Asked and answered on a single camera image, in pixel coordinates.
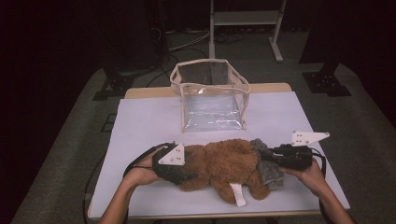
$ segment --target gray carpet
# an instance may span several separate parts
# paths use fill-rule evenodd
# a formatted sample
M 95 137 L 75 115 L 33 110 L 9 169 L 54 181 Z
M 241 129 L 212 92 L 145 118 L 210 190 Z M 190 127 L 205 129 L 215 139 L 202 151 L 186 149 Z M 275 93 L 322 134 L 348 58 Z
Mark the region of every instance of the gray carpet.
M 283 63 L 277 63 L 268 44 L 268 34 L 245 35 L 232 44 L 217 44 L 217 58 L 227 59 L 250 83 L 287 82 L 296 92 L 311 126 L 317 132 L 329 132 L 331 138 L 321 143 L 350 203 L 350 214 L 358 223 L 394 223 L 396 213 L 396 132 L 362 87 L 358 77 L 340 64 L 335 72 L 352 96 L 329 97 L 313 94 L 302 72 L 318 71 L 321 64 L 298 64 L 307 33 L 281 32 L 278 45 Z M 170 34 L 170 45 L 186 43 L 196 35 Z M 207 42 L 191 48 L 208 54 Z M 173 53 L 179 62 L 203 58 L 197 50 Z M 170 58 L 163 70 L 174 66 Z M 135 87 L 145 87 L 161 69 L 138 77 Z M 46 158 L 34 184 L 23 201 L 13 223 L 84 223 L 82 203 L 87 209 L 100 172 L 110 133 L 102 132 L 107 116 L 117 112 L 120 97 L 93 101 L 106 75 L 103 70 L 92 75 L 80 94 L 58 138 Z M 166 76 L 152 82 L 169 86 Z M 88 195 L 84 194 L 87 186 Z M 264 218 L 220 219 L 225 223 L 265 223 Z M 281 224 L 324 223 L 321 216 L 281 217 Z M 132 223 L 152 223 L 150 220 Z M 211 223 L 210 219 L 165 220 L 166 224 Z

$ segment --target gray cloth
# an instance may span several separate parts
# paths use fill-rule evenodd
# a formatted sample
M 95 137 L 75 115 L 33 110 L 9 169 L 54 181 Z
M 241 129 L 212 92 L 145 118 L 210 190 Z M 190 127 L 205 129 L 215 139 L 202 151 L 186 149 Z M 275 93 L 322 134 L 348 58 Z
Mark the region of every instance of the gray cloth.
M 257 168 L 262 176 L 262 183 L 267 185 L 269 189 L 279 189 L 283 187 L 283 173 L 279 171 L 279 166 L 273 161 L 262 160 L 261 154 L 269 152 L 268 146 L 260 138 L 250 141 L 250 144 L 258 153 L 259 163 Z

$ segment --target table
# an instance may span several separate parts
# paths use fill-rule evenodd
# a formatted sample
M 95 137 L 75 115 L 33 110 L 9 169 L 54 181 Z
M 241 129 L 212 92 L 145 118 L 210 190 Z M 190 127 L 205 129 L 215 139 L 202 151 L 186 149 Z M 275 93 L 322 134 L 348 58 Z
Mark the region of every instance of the table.
M 216 58 L 215 53 L 215 26 L 220 25 L 263 25 L 274 24 L 274 36 L 269 37 L 270 45 L 276 57 L 276 61 L 283 62 L 282 55 L 277 47 L 277 37 L 280 25 L 283 20 L 283 14 L 287 0 L 282 0 L 279 10 L 267 11 L 225 11 L 215 12 L 214 1 L 210 1 L 210 40 L 209 40 L 209 58 Z
M 103 214 L 126 166 L 152 146 L 173 140 L 192 145 L 224 138 L 260 137 L 269 147 L 277 147 L 291 141 L 293 128 L 296 131 L 313 132 L 297 96 L 286 83 L 251 84 L 245 131 L 182 133 L 179 110 L 180 99 L 168 87 L 127 91 L 125 99 L 120 101 L 119 114 L 88 212 L 89 218 L 99 218 Z M 311 147 L 323 153 L 319 143 Z M 349 208 L 329 163 L 327 181 L 342 205 Z M 183 192 L 170 182 L 157 181 L 136 189 L 129 216 L 174 219 L 319 214 L 318 198 L 294 176 L 286 175 L 284 187 L 274 190 L 263 201 L 251 198 L 246 188 L 243 192 L 247 205 L 237 207 L 220 199 L 210 186 Z

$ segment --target transparent vinyl bag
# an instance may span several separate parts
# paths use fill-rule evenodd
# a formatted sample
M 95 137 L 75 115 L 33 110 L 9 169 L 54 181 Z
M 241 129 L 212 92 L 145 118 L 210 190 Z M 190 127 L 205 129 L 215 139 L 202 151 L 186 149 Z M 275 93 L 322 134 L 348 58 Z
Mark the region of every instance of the transparent vinyl bag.
M 170 80 L 181 97 L 183 133 L 246 129 L 250 86 L 226 60 L 178 63 Z

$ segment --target plush toy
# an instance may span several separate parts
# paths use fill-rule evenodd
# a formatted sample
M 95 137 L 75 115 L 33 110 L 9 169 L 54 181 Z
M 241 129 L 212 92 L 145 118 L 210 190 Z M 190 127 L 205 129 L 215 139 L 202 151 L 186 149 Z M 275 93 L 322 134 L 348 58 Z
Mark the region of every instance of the plush toy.
M 270 188 L 281 187 L 283 174 L 275 163 L 261 160 L 262 150 L 268 148 L 260 139 L 186 146 L 185 164 L 181 169 L 184 174 L 196 177 L 183 181 L 180 188 L 192 191 L 211 184 L 225 202 L 238 203 L 241 189 L 235 185 L 247 185 L 254 199 L 263 200 Z

